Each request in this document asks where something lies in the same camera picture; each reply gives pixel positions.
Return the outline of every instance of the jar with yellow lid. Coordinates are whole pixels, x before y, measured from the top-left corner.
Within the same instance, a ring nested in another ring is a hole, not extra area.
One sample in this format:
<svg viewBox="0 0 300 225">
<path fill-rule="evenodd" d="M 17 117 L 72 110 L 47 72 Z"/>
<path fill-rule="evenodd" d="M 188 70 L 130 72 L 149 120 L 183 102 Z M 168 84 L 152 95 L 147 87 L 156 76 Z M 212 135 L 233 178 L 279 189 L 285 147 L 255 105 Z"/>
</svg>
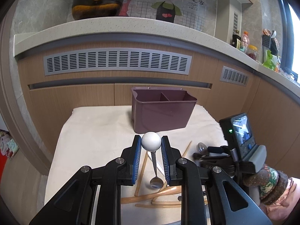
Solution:
<svg viewBox="0 0 300 225">
<path fill-rule="evenodd" d="M 257 47 L 253 45 L 249 45 L 247 48 L 247 55 L 251 57 L 253 60 L 256 60 Z"/>
</svg>

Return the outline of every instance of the white sphere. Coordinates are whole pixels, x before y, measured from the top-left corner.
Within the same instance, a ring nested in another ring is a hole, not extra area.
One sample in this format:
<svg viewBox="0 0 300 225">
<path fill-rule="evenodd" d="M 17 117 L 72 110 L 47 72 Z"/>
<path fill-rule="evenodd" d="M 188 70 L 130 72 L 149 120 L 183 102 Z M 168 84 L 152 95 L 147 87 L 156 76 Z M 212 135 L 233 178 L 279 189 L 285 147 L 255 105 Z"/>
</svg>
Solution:
<svg viewBox="0 0 300 225">
<path fill-rule="evenodd" d="M 142 137 L 142 147 L 149 152 L 155 152 L 161 147 L 161 138 L 157 133 L 147 132 Z"/>
</svg>

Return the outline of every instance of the vent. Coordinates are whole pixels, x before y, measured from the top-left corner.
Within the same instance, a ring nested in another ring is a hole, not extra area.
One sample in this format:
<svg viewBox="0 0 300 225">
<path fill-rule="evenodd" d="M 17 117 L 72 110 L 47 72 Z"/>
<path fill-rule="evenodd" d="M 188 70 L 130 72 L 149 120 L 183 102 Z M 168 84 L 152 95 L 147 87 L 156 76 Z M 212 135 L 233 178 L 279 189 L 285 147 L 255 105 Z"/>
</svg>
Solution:
<svg viewBox="0 0 300 225">
<path fill-rule="evenodd" d="M 238 15 L 236 13 L 233 13 L 233 32 L 236 33 L 238 30 Z"/>
<path fill-rule="evenodd" d="M 248 75 L 232 68 L 223 66 L 220 81 L 240 86 L 246 86 L 248 82 Z"/>
<path fill-rule="evenodd" d="M 44 57 L 45 75 L 93 70 L 138 70 L 188 75 L 192 57 L 150 49 L 97 48 Z"/>
</svg>

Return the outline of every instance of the sleeve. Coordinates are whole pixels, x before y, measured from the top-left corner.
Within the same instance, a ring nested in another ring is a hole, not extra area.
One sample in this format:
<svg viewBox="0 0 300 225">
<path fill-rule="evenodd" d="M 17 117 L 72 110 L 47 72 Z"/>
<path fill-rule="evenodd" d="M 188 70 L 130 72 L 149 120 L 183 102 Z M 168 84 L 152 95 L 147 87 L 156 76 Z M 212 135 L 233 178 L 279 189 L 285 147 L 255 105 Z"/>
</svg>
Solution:
<svg viewBox="0 0 300 225">
<path fill-rule="evenodd" d="M 181 16 L 181 11 L 180 11 L 179 7 L 177 7 L 177 6 L 175 6 L 175 15 Z"/>
<path fill-rule="evenodd" d="M 156 2 L 152 4 L 152 8 L 157 9 L 163 2 Z"/>
</svg>

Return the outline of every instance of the white tablecloth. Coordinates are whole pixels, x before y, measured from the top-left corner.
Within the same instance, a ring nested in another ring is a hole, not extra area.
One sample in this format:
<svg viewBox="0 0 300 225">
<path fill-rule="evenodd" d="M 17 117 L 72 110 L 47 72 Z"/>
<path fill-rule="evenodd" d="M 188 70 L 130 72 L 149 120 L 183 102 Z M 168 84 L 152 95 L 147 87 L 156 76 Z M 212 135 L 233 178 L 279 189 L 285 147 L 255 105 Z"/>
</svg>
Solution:
<svg viewBox="0 0 300 225">
<path fill-rule="evenodd" d="M 131 106 L 95 106 L 75 108 L 64 124 L 53 162 L 50 168 L 45 204 L 52 196 L 84 165 L 97 168 L 121 156 L 122 150 L 132 145 L 134 135 L 131 123 Z M 199 105 L 196 105 L 187 126 L 183 129 L 158 132 L 162 137 L 167 135 L 172 147 L 185 151 L 190 141 L 192 145 L 186 158 L 192 158 L 199 142 L 207 146 L 227 145 L 219 124 Z M 141 169 L 145 150 L 142 149 L 139 169 Z M 161 151 L 157 152 L 157 162 L 163 166 Z M 154 193 L 149 182 L 154 177 L 150 159 L 147 160 L 139 195 Z M 135 186 L 121 189 L 122 197 L 134 195 Z M 151 200 L 139 202 L 150 204 Z M 177 201 L 170 195 L 159 197 L 157 201 Z M 140 208 L 133 204 L 121 205 L 123 225 L 153 224 L 161 225 L 179 221 L 181 208 Z"/>
</svg>

